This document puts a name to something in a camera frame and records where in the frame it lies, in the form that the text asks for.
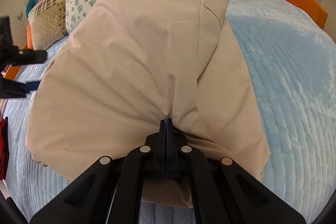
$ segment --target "black bracket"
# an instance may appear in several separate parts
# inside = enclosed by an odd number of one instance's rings
[[[46,51],[21,50],[13,45],[9,17],[0,18],[0,71],[7,65],[41,64],[47,59]],[[0,74],[0,98],[24,98],[29,93],[25,84],[8,80]]]
[[[137,224],[145,177],[189,179],[197,224],[305,224],[304,218],[231,158],[206,158],[171,119],[117,160],[103,156],[31,224]]]

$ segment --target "silver rivet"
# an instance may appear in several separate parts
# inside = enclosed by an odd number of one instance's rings
[[[147,145],[144,145],[144,146],[140,147],[140,151],[142,153],[148,153],[150,150],[151,150],[151,148]]]
[[[102,164],[102,165],[106,165],[106,164],[109,164],[110,163],[110,158],[109,157],[101,157],[99,162]]]
[[[184,153],[190,153],[192,148],[188,145],[182,146],[181,151]]]
[[[222,164],[231,165],[233,163],[232,159],[229,157],[222,158]]]

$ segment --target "blue strap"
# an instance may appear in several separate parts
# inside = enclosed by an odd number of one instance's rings
[[[22,84],[22,88],[28,93],[32,90],[37,90],[41,81],[35,81],[35,82],[28,82],[26,84]]]

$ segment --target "stitching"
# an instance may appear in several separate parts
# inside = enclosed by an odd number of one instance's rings
[[[227,107],[229,101],[231,100],[232,95],[233,95],[233,92],[234,92],[235,89],[236,89],[236,83],[234,83],[234,85],[233,85],[233,89],[232,89],[231,94],[230,94],[230,97],[229,97],[229,99],[228,99],[228,100],[226,101],[226,103],[225,103],[224,110],[223,110],[223,112],[222,112],[220,118],[219,118],[218,121],[216,122],[215,126],[214,126],[213,129],[210,131],[209,136],[211,136],[212,132],[215,130],[215,128],[217,127],[218,123],[219,123],[220,120],[222,119],[222,117],[223,117],[223,115],[224,115],[224,113],[225,113],[225,111],[226,111],[226,107]]]
[[[219,18],[216,16],[216,14],[213,12],[213,11],[211,11],[206,5],[204,5],[204,3],[201,3],[205,8],[207,8],[210,12],[212,12],[213,13],[213,15],[217,18],[217,20],[218,20],[218,22],[219,22],[219,25],[221,26],[221,21],[219,20]]]

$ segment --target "blue bedspread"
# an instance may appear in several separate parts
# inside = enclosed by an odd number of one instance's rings
[[[302,10],[284,0],[230,0],[227,18],[245,56],[271,150],[263,184],[307,223],[336,188],[336,45]],[[52,57],[66,37],[49,50]],[[38,80],[48,63],[21,69]],[[9,100],[6,184],[28,219],[69,181],[35,164],[25,149],[33,96]],[[140,223],[194,223],[192,209],[142,203]]]

